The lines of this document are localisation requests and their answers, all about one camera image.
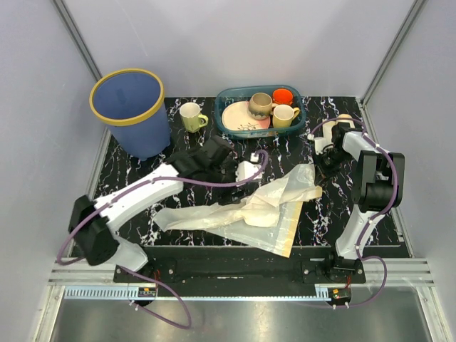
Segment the cream translucent trash bag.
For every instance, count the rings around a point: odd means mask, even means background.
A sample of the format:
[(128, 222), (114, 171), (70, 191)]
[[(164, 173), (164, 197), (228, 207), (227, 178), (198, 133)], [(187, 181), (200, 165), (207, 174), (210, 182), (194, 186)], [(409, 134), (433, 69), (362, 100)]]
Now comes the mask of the cream translucent trash bag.
[(164, 208), (154, 222), (164, 232), (202, 230), (288, 258), (303, 203), (322, 196), (314, 181), (314, 165), (299, 164), (238, 204)]

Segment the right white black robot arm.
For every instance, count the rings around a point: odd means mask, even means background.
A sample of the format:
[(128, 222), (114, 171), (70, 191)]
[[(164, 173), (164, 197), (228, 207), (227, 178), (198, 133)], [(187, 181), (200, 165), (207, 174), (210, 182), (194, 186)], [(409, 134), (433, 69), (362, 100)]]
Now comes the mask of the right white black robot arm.
[(354, 160), (352, 202), (348, 224), (336, 240), (334, 250), (320, 264), (318, 275), (330, 282), (352, 280), (361, 275), (363, 250), (377, 223), (397, 207), (403, 196), (405, 156), (389, 152), (374, 142), (356, 120), (326, 120), (311, 131), (314, 142), (315, 184), (335, 177), (342, 164)]

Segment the roll of cream trash bags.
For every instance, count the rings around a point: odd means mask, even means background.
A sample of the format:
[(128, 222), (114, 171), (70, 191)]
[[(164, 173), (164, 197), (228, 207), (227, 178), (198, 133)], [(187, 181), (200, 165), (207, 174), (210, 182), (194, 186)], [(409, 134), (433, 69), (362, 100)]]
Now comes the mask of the roll of cream trash bags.
[(323, 121), (322, 125), (322, 131), (323, 131), (323, 137), (331, 142), (332, 141), (332, 129), (333, 127), (338, 124), (338, 123), (348, 123), (350, 128), (355, 128), (355, 123), (352, 121), (352, 117), (349, 114), (340, 114), (335, 118), (335, 120), (330, 121), (330, 120), (325, 120)]

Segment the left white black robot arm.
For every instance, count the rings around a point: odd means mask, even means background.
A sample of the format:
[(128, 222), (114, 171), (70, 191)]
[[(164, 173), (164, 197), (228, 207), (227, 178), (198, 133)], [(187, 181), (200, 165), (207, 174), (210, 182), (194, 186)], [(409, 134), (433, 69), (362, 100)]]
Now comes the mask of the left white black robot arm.
[(154, 265), (143, 248), (116, 235), (127, 221), (153, 204), (179, 194), (185, 184), (232, 189), (247, 177), (242, 165), (229, 159), (230, 144), (219, 136), (201, 147), (173, 153), (154, 171), (110, 195), (73, 204), (68, 231), (91, 266), (112, 261), (129, 268), (139, 282), (148, 281)]

